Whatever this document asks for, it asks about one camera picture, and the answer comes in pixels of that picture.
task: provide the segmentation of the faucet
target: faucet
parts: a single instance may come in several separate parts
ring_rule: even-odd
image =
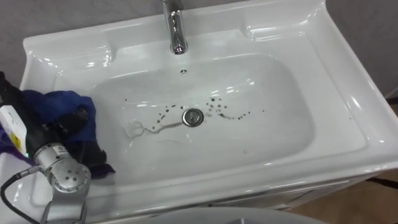
[[[171,51],[176,55],[184,54],[188,50],[185,40],[181,0],[162,0],[163,12],[170,34]]]

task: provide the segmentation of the black cable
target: black cable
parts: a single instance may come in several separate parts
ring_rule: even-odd
[[[18,208],[14,207],[7,199],[6,197],[6,189],[12,185],[15,181],[21,179],[21,173],[15,174],[13,175],[10,179],[8,179],[2,186],[1,186],[1,190],[0,190],[0,196],[1,196],[1,200],[4,202],[4,204],[11,209],[13,212],[15,212],[16,214],[18,214],[19,216],[21,216],[22,218],[26,219],[28,222],[32,223],[32,224],[39,224],[38,221],[34,220],[32,217],[26,215],[25,213],[23,213],[22,211],[20,211]]]

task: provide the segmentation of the sink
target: sink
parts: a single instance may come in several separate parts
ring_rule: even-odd
[[[109,160],[120,170],[115,178],[121,184],[270,162],[304,150],[314,137],[297,82],[270,55],[234,55],[116,76],[96,85],[90,96],[98,110],[98,136],[104,136],[99,143],[112,150]],[[205,115],[198,127],[182,125],[188,108]],[[148,131],[129,138],[125,132],[134,122]]]
[[[183,13],[183,55],[170,53],[163,15],[24,40],[22,89],[95,103],[116,173],[92,182],[88,222],[398,167],[398,120],[324,1]],[[192,108],[203,113],[194,128],[182,123]],[[21,166],[1,155],[0,179]],[[8,196],[38,218],[49,192],[33,175]]]

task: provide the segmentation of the cable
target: cable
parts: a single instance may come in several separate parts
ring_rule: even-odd
[[[22,211],[20,211],[18,208],[14,207],[10,201],[8,201],[7,197],[6,197],[6,189],[11,186],[15,181],[22,179],[23,177],[33,174],[37,171],[40,170],[40,167],[35,166],[35,167],[31,167],[27,170],[24,170],[22,172],[19,172],[17,174],[14,174],[10,179],[8,179],[2,186],[0,189],[0,196],[1,196],[1,200],[4,202],[4,204],[11,209],[13,212],[15,212],[16,214],[18,214],[19,216],[21,216],[22,218],[24,218],[25,220],[27,220],[28,222],[32,223],[32,224],[39,224],[38,221],[34,220],[32,217],[26,215],[25,213],[23,213]]]

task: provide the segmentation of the gray wall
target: gray wall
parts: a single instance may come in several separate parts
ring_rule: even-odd
[[[182,0],[187,9],[241,0]],[[327,0],[344,37],[383,94],[398,86],[398,1]],[[0,70],[15,85],[25,37],[162,13],[160,0],[1,0]]]

